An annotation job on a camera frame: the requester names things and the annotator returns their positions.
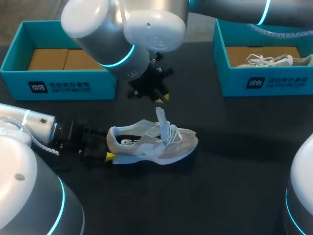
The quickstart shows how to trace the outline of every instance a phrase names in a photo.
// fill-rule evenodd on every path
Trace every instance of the shoebox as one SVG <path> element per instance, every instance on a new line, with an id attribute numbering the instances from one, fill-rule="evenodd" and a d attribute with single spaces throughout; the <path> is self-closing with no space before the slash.
<path id="1" fill-rule="evenodd" d="M 300 28 L 262 26 L 278 33 L 300 32 Z M 232 96 L 309 95 L 313 94 L 313 67 L 249 67 L 251 54 L 277 57 L 283 54 L 306 58 L 313 54 L 311 36 L 281 39 L 262 35 L 244 23 L 216 20 L 213 54 L 222 94 Z"/>
<path id="2" fill-rule="evenodd" d="M 62 30 L 22 22 L 0 68 L 15 100 L 112 100 L 116 78 Z"/>

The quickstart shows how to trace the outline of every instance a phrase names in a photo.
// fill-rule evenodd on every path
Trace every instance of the sneaker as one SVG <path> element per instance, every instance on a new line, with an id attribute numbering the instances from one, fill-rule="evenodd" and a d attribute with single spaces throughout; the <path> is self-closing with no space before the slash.
<path id="1" fill-rule="evenodd" d="M 304 59 L 293 59 L 293 66 L 313 66 L 313 55 Z"/>
<path id="2" fill-rule="evenodd" d="M 239 65 L 238 67 L 277 67 L 277 66 L 292 66 L 293 65 L 293 57 L 291 55 L 282 55 L 277 58 L 266 57 L 264 58 L 262 55 L 258 56 L 255 54 L 251 54 L 247 58 L 249 64 Z"/>
<path id="3" fill-rule="evenodd" d="M 159 122 L 142 120 L 126 127 L 112 127 L 107 135 L 113 164 L 152 161 L 160 165 L 177 162 L 191 154 L 198 145 L 196 132 L 177 128 L 166 120 L 165 112 L 156 108 Z"/>

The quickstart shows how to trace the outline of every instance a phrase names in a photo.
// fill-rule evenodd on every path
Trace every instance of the shoe sole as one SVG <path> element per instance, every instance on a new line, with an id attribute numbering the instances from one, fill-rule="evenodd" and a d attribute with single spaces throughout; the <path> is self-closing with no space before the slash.
<path id="1" fill-rule="evenodd" d="M 114 165 L 124 165 L 124 164 L 133 164 L 140 161 L 151 161 L 159 165 L 168 165 L 175 162 L 180 161 L 181 159 L 187 157 L 190 155 L 194 149 L 186 154 L 183 154 L 176 158 L 170 158 L 170 159 L 161 159 L 161 158 L 147 158 L 147 157 L 140 157 L 140 156 L 134 156 L 134 155 L 116 155 L 116 158 L 113 160 Z"/>

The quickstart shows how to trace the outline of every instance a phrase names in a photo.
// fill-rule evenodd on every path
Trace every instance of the shoe insole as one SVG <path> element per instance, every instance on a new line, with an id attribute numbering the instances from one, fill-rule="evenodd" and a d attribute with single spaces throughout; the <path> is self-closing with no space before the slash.
<path id="1" fill-rule="evenodd" d="M 138 140 L 140 140 L 142 136 L 131 136 L 131 135 L 120 135 L 116 136 L 116 140 L 121 145 L 132 145 L 136 143 Z"/>

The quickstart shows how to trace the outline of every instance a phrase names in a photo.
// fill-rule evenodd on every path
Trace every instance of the cardboard insert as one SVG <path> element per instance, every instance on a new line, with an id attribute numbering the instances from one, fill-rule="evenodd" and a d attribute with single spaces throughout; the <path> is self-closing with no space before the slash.
<path id="1" fill-rule="evenodd" d="M 81 49 L 36 49 L 28 67 L 29 71 L 104 69 Z"/>

